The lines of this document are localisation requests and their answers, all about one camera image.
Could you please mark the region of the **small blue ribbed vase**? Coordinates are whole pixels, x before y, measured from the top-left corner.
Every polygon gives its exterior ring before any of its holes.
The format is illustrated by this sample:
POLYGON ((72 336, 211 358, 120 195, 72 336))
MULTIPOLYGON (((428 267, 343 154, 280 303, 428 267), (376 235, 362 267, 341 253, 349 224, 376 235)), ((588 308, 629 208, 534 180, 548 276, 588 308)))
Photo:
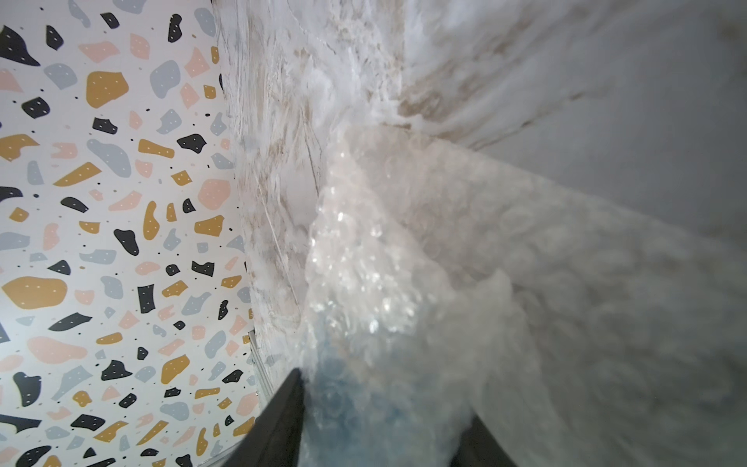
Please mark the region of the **small blue ribbed vase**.
POLYGON ((303 466, 447 466, 470 412, 418 354, 321 342, 303 353, 303 466))

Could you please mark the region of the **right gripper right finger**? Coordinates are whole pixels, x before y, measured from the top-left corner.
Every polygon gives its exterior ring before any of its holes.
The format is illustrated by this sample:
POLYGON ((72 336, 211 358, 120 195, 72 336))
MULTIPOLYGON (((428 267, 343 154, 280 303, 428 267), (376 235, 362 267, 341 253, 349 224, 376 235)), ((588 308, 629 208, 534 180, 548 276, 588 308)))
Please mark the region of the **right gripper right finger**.
POLYGON ((498 444, 486 425, 475 414, 460 435, 451 467, 516 467, 515 461, 498 444))

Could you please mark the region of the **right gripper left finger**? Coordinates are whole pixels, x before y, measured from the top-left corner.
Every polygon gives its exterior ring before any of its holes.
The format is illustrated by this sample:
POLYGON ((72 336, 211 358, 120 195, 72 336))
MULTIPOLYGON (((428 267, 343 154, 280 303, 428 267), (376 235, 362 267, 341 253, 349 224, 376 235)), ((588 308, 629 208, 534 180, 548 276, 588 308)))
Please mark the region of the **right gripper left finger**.
POLYGON ((296 368, 288 374, 224 466, 298 466, 304 416, 303 374, 296 368))

